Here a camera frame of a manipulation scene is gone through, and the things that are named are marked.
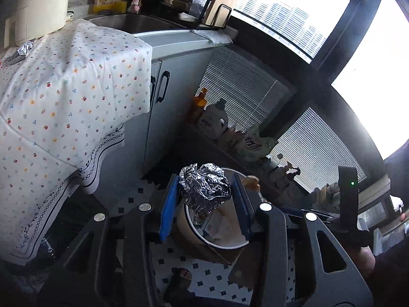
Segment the right hand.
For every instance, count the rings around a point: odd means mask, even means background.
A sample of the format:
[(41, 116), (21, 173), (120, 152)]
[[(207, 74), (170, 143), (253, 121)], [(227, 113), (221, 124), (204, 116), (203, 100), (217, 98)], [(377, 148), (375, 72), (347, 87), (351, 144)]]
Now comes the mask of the right hand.
[(362, 247), (359, 250), (352, 250), (351, 259), (364, 278), (369, 277), (375, 268), (376, 259), (369, 247)]

